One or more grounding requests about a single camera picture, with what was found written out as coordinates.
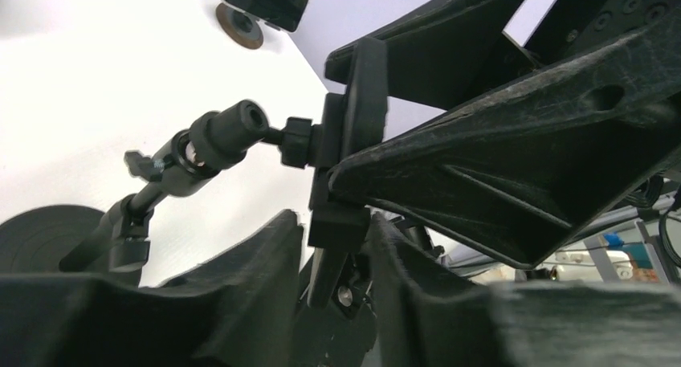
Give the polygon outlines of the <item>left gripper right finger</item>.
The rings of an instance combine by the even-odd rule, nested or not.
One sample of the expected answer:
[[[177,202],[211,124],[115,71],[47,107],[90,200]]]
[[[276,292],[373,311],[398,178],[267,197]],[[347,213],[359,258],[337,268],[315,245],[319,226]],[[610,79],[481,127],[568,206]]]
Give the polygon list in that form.
[[[677,366],[680,290],[660,283],[477,284],[375,214],[368,240],[385,366]]]

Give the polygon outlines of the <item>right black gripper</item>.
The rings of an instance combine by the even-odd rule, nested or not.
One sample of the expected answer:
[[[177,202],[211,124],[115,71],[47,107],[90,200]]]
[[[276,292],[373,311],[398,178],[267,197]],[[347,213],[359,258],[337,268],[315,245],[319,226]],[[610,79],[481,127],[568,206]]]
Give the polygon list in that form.
[[[502,41],[504,67],[543,67],[634,32],[680,47],[680,0],[557,0],[523,46]]]

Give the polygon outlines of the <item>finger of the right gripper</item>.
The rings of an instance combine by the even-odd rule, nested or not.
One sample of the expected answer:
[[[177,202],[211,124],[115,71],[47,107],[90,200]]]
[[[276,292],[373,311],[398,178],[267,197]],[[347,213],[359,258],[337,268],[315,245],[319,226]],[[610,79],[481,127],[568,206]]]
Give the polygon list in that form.
[[[680,13],[345,158],[330,190],[537,265],[680,158]]]
[[[524,0],[430,0],[370,33],[387,45],[392,97],[450,110],[535,70],[503,33]]]

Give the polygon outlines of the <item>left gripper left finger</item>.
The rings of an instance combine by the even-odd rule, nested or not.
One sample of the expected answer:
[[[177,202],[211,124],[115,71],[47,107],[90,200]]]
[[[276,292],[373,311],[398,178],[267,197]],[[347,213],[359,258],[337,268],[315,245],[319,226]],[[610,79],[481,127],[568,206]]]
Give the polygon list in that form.
[[[2,224],[2,365],[288,364],[303,238],[295,212],[156,288],[57,272],[101,215],[35,209]]]

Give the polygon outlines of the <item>black phone stand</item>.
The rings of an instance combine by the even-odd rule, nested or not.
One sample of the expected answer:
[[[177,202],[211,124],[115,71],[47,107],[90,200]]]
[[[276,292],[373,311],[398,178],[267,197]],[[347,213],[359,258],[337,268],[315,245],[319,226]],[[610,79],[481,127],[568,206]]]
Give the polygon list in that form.
[[[315,170],[308,241],[314,247],[308,304],[322,308],[338,293],[349,254],[369,229],[369,209],[343,202],[330,190],[332,168],[353,153],[378,144],[384,134],[389,52],[384,41],[359,39],[349,62],[344,94],[329,94],[322,121],[291,117],[272,128],[264,111],[242,100],[208,112],[178,132],[151,157],[124,155],[129,172],[145,187],[100,212],[85,206],[45,206],[1,226],[4,273],[97,272],[138,284],[148,262],[149,223],[170,196],[197,193],[222,171],[240,163],[258,143],[275,145],[283,165]]]

